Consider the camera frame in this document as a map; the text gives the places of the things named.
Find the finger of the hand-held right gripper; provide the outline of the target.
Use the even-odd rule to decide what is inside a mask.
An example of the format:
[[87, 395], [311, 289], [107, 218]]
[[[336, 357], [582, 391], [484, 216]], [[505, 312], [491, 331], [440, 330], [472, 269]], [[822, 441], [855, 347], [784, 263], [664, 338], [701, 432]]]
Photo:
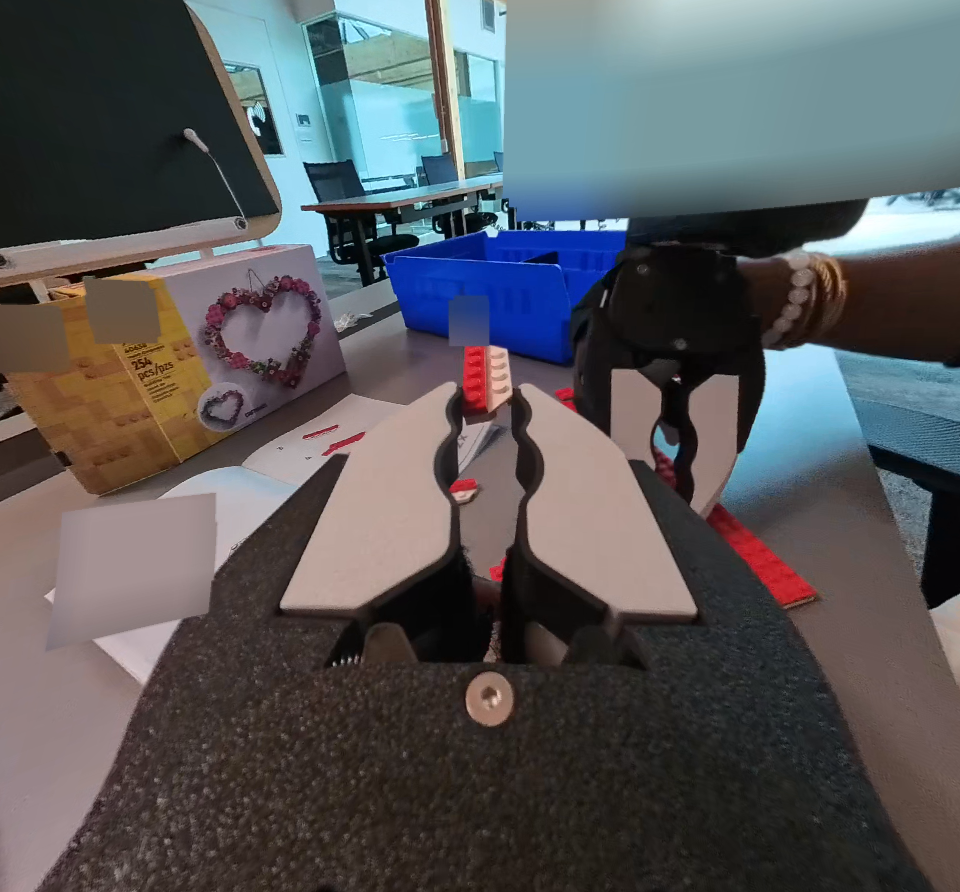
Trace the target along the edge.
[[676, 439], [674, 487], [690, 508], [708, 517], [737, 463], [739, 380], [715, 374], [690, 387], [670, 382], [665, 422]]
[[691, 464], [699, 440], [690, 418], [690, 388], [679, 367], [615, 369], [610, 373], [610, 437], [627, 459], [653, 464], [654, 436], [664, 428], [678, 457]]

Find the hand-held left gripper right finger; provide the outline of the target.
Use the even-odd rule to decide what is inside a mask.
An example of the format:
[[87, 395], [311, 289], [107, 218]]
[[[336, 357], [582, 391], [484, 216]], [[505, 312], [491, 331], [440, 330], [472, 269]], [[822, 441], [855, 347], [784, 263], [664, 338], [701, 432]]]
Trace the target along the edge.
[[622, 658], [634, 625], [690, 625], [699, 611], [678, 561], [613, 441], [551, 394], [511, 403], [523, 490], [501, 582], [501, 657], [560, 663], [579, 634]]

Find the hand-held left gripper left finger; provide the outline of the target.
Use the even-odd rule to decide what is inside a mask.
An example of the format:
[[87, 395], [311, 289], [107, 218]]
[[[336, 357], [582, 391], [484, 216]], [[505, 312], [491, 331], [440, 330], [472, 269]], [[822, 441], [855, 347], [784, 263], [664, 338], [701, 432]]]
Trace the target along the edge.
[[422, 660], [470, 659], [470, 570], [459, 507], [462, 391], [439, 385], [347, 454], [280, 611], [400, 626]]

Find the red brick baseplate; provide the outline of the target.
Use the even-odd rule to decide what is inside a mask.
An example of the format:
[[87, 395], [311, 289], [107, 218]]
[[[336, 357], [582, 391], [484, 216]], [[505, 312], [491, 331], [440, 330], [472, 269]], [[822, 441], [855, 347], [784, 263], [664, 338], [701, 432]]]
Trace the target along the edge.
[[816, 589], [723, 505], [713, 505], [706, 518], [693, 514], [662, 472], [662, 458], [654, 454], [654, 466], [630, 462], [630, 471], [701, 624], [775, 614], [816, 600]]

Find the red and white brick assembly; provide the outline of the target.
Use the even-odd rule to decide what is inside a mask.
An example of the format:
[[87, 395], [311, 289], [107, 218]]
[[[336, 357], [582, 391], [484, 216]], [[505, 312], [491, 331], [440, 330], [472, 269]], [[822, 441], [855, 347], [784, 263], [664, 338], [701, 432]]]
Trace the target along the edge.
[[466, 346], [462, 363], [462, 416], [467, 424], [493, 420], [513, 397], [510, 353], [501, 346]]

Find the person's right forearm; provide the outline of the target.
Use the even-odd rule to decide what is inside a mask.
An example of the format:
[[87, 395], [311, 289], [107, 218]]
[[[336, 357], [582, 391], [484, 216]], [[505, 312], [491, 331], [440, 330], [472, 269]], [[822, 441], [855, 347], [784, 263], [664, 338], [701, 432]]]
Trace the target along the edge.
[[959, 365], [958, 242], [738, 261], [764, 346]]

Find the white instruction booklet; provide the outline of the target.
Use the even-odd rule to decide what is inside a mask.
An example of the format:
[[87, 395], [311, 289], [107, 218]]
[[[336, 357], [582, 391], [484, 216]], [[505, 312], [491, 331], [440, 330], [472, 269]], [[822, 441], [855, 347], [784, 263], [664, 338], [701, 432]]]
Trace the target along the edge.
[[[212, 469], [167, 490], [160, 498], [213, 494], [216, 498], [215, 568], [262, 525], [308, 478], [337, 453], [349, 454], [363, 434], [401, 406], [350, 394], [328, 411], [250, 454], [240, 466]], [[464, 423], [458, 438], [459, 477], [454, 499], [465, 504], [477, 494], [467, 478], [474, 459], [502, 434], [496, 423]], [[178, 620], [93, 639], [142, 687], [149, 681]]]

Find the blue plastic bin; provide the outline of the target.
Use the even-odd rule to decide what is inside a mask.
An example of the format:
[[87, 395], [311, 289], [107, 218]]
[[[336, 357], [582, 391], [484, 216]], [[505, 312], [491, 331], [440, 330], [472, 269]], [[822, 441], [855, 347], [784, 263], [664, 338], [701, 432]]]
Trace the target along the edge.
[[382, 260], [409, 329], [446, 337], [450, 300], [486, 297], [493, 345], [566, 365], [571, 312], [625, 243], [624, 230], [505, 230], [386, 253]]

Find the toy box with heart wreath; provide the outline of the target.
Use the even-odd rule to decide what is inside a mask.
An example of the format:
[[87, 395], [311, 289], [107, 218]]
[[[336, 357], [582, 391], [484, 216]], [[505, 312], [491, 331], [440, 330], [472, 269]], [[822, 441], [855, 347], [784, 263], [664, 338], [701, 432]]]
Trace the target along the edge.
[[97, 344], [82, 283], [37, 306], [70, 365], [2, 369], [78, 483], [103, 495], [177, 466], [346, 370], [315, 251], [272, 246], [112, 279], [155, 300], [154, 342]]

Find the black office chair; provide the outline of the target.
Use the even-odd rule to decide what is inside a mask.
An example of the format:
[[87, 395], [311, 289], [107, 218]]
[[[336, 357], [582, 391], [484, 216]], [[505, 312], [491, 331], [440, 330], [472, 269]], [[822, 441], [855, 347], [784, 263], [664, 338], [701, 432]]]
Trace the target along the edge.
[[[315, 193], [317, 202], [332, 202], [363, 198], [367, 192], [357, 174], [354, 162], [303, 164], [306, 177]], [[355, 241], [351, 223], [343, 218], [325, 218], [327, 223], [329, 254], [338, 265], [359, 266], [359, 246]], [[399, 221], [394, 214], [384, 222], [390, 225], [390, 235], [378, 234], [378, 213], [367, 215], [363, 220], [366, 247], [373, 267], [383, 269], [382, 255], [416, 248], [420, 240], [416, 235], [398, 234]]]
[[[457, 169], [450, 154], [425, 155], [421, 158], [424, 178], [428, 185], [441, 185], [458, 180]], [[452, 215], [443, 215], [433, 218], [433, 231], [442, 234], [445, 238], [460, 234], [471, 234], [498, 225], [496, 213], [475, 210], [466, 210], [459, 213], [459, 218]]]

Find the wooden top office table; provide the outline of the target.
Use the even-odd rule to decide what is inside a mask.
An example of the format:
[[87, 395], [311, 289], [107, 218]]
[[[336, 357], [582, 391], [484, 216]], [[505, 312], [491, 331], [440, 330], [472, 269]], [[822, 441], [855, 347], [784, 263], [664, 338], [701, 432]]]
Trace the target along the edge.
[[493, 199], [501, 198], [502, 182], [502, 173], [487, 173], [476, 178], [435, 186], [305, 204], [301, 206], [301, 210], [323, 215], [335, 223], [339, 231], [342, 230], [342, 224], [346, 224], [354, 238], [354, 246], [357, 247], [357, 267], [361, 281], [363, 286], [367, 287], [379, 280], [374, 275], [374, 265], [363, 228], [367, 218], [379, 215], [390, 224], [394, 219], [399, 224], [409, 224], [423, 219], [451, 216], [452, 234], [461, 236], [465, 234], [465, 211], [482, 202], [486, 195]]

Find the wooden post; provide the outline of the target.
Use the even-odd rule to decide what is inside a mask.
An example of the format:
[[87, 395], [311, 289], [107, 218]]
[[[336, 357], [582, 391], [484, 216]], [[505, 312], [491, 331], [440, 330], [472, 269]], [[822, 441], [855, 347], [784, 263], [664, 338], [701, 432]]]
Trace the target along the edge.
[[452, 158], [457, 178], [466, 179], [448, 0], [424, 0], [424, 10], [440, 146]]

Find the black screen with wooden frame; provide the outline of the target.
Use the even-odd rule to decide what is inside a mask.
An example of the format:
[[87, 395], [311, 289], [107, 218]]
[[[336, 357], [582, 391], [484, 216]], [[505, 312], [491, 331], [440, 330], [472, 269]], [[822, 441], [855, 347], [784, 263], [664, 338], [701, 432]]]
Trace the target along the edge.
[[258, 240], [282, 199], [184, 0], [2, 0], [2, 286]]

